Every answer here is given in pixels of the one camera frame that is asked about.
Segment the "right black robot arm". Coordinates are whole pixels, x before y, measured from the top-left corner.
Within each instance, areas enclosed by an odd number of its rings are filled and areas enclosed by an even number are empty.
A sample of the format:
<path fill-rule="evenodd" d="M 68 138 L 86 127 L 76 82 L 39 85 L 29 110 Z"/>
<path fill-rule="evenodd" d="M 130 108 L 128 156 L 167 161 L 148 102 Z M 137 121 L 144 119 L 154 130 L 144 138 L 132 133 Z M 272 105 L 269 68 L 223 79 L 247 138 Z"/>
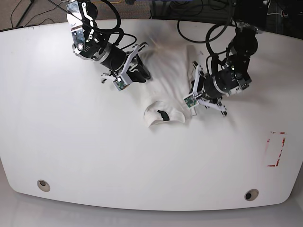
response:
<path fill-rule="evenodd" d="M 118 90 L 125 89 L 133 82 L 145 83 L 151 79 L 151 75 L 140 59 L 139 52 L 147 43 L 133 43 L 132 51 L 128 52 L 119 48 L 126 33 L 120 27 L 121 18 L 116 8 L 107 0 L 104 3 L 116 16 L 114 28 L 98 28 L 98 9 L 90 0 L 67 2 L 67 19 L 71 25 L 74 54 L 106 67 L 109 71 L 101 75 L 101 81 L 111 80 Z"/>

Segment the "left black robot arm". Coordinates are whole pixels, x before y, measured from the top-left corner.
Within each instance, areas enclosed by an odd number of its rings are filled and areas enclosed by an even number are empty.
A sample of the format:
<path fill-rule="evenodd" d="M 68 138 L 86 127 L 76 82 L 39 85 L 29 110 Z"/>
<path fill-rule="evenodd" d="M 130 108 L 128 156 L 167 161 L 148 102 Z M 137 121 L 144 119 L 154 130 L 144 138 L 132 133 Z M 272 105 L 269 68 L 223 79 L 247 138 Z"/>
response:
<path fill-rule="evenodd" d="M 231 96 L 247 89 L 252 82 L 248 67 L 250 58 L 258 49 L 256 34 L 265 30 L 268 0 L 229 1 L 228 17 L 225 22 L 213 25 L 207 32 L 203 43 L 209 56 L 206 58 L 206 72 L 196 61 L 193 62 L 195 79 L 190 93 L 184 98 L 188 108 L 197 105 L 213 108 L 227 115 L 222 104 L 223 96 Z M 226 55 L 219 59 L 220 53 L 214 52 L 210 43 L 219 38 L 229 25 L 235 26 L 235 36 L 222 52 Z"/>

